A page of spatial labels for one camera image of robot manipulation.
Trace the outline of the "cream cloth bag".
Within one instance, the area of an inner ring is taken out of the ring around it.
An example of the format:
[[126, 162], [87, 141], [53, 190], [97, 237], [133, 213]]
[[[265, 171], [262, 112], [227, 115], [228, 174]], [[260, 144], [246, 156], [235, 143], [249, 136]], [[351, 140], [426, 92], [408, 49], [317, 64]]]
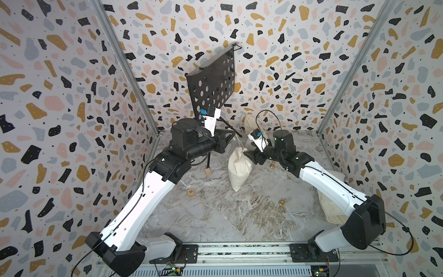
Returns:
[[253, 168], [252, 161], [245, 155], [246, 151], [244, 147], [236, 147], [228, 160], [228, 176], [235, 192], [240, 190]]
[[318, 199], [327, 222], [335, 225], [343, 225], [346, 223], [348, 216], [328, 197], [317, 190]]
[[248, 138], [248, 135], [250, 135], [252, 133], [252, 131], [254, 131], [255, 129], [260, 129], [262, 131], [265, 139], [269, 139], [269, 137], [266, 134], [265, 129], [260, 124], [258, 125], [256, 123], [255, 116], [253, 116], [252, 114], [243, 113], [241, 118], [242, 118], [242, 122], [243, 122], [243, 127], [245, 128], [245, 133], [246, 133], [245, 147], [248, 150], [253, 151], [256, 147], [255, 147], [255, 145], [253, 145], [253, 141]]

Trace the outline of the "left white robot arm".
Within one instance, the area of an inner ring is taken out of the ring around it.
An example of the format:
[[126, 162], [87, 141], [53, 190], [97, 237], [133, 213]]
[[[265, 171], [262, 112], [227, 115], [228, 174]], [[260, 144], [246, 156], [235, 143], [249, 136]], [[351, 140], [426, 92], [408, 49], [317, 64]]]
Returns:
[[201, 125], [183, 118], [171, 127], [169, 145], [144, 168], [141, 184], [123, 210], [101, 232], [90, 233], [85, 242], [115, 274], [128, 277], [148, 259], [177, 262], [184, 257], [183, 242], [171, 233], [137, 242], [137, 237], [161, 200], [192, 168], [193, 160], [224, 153], [235, 137], [233, 130], [215, 127], [215, 120]]

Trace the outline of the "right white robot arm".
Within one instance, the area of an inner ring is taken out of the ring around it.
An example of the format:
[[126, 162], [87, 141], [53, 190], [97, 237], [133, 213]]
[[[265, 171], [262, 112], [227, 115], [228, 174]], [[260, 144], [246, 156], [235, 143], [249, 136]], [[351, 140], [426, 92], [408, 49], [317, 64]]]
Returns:
[[262, 131], [255, 129], [248, 138], [256, 148], [245, 155], [255, 165], [263, 165], [267, 160], [278, 162], [286, 171], [310, 183], [332, 200], [347, 216], [344, 225], [327, 232], [320, 231], [314, 236], [314, 244], [322, 252], [348, 246], [364, 250], [385, 233], [383, 200], [377, 195], [367, 196], [353, 189], [327, 172], [312, 156], [297, 151], [289, 131], [276, 130], [273, 139], [269, 140]]

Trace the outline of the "black perforated music stand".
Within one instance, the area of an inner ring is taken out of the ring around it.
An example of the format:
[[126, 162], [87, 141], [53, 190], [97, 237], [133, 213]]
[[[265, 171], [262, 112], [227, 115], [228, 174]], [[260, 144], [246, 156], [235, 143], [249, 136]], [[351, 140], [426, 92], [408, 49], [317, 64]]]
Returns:
[[[219, 108], [222, 110], [224, 104], [234, 93], [235, 84], [235, 57], [234, 53], [242, 47], [238, 43], [233, 43], [216, 56], [203, 63], [186, 76], [189, 95], [198, 126], [201, 128], [201, 134], [205, 136], [209, 142], [215, 141], [210, 131], [204, 128], [203, 118], [200, 114], [201, 109], [209, 107]], [[242, 135], [223, 118], [223, 112], [217, 119], [216, 128], [221, 130], [233, 130], [236, 136]]]

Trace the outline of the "right green circuit board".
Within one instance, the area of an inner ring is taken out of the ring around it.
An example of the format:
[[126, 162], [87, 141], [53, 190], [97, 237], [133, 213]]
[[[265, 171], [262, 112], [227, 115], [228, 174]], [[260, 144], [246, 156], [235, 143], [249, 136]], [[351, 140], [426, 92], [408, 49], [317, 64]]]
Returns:
[[312, 265], [311, 266], [311, 276], [312, 277], [329, 277], [330, 270], [328, 266], [323, 265]]

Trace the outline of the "green circuit board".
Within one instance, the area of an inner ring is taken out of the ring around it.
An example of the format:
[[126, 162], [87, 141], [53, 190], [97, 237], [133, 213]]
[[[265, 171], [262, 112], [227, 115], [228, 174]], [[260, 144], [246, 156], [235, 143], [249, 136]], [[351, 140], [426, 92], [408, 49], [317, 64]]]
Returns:
[[157, 273], [159, 277], [181, 277], [184, 273], [185, 268], [186, 264], [184, 264], [182, 267], [179, 267], [172, 263], [167, 263], [165, 268], [161, 270], [157, 268]]
[[312, 265], [311, 266], [311, 276], [312, 277], [329, 277], [330, 270], [328, 266], [323, 265]]

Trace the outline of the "left green circuit board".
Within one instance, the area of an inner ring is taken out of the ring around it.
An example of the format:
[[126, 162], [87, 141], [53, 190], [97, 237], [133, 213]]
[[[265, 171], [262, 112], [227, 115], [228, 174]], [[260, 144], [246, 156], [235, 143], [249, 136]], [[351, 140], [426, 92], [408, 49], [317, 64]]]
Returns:
[[181, 277], [184, 273], [185, 268], [186, 264], [184, 264], [182, 267], [179, 267], [172, 263], [167, 263], [165, 268], [161, 270], [157, 268], [157, 273], [159, 277]]

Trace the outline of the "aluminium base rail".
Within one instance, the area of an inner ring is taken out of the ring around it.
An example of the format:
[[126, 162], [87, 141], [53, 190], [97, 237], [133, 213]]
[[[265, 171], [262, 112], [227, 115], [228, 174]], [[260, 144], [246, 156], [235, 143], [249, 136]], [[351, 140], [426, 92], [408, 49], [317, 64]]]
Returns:
[[[182, 247], [182, 277], [311, 277], [312, 265], [328, 266], [330, 277], [393, 277], [387, 257], [372, 248], [334, 250], [327, 257], [302, 259], [299, 242], [191, 242]], [[142, 262], [132, 276], [158, 277], [165, 260]]]

